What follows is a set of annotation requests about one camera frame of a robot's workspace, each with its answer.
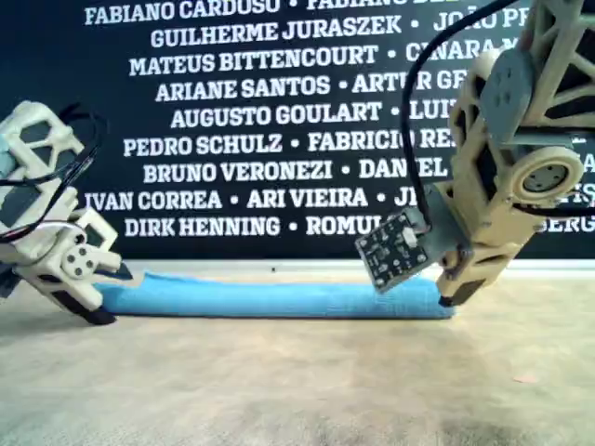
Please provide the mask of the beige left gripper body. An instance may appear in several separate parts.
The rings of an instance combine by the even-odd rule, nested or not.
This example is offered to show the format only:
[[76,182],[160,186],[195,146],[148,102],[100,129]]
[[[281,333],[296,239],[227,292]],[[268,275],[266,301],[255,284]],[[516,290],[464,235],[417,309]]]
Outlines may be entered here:
[[52,212],[41,222],[40,213],[27,212],[13,224],[13,284],[35,278],[63,282],[118,280],[94,273],[98,253],[114,253],[117,232],[93,209]]

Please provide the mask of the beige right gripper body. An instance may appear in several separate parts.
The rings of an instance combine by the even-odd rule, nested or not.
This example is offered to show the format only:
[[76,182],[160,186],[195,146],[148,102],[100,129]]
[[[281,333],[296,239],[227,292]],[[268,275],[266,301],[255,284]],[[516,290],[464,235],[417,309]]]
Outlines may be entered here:
[[583,176],[570,135],[529,129],[500,144],[470,115],[454,117],[451,130],[454,205],[472,243],[525,244],[542,218],[514,206],[550,209]]

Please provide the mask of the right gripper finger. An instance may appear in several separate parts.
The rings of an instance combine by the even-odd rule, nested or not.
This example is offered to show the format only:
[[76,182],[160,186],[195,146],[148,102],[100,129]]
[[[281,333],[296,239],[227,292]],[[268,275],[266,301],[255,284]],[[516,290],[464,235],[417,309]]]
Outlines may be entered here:
[[473,294],[473,283],[463,272],[471,258],[469,248],[446,252],[441,260],[443,272],[438,279],[441,302],[466,302]]
[[457,241],[448,252],[457,248],[472,251],[463,276],[473,283],[473,294],[466,302],[448,302],[448,306],[464,305],[482,288],[491,285],[541,227],[541,217],[522,217],[521,222],[480,228],[472,236],[466,234]]

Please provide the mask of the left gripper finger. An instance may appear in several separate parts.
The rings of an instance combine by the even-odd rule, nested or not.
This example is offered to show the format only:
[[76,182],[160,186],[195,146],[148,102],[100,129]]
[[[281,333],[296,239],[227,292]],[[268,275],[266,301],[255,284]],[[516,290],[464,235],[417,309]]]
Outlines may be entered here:
[[90,282],[48,281],[35,278],[33,287],[59,307],[85,320],[88,324],[112,324],[116,318],[103,307],[102,294]]
[[95,256],[94,273],[113,279],[132,279],[133,275],[120,255],[115,253],[98,253]]

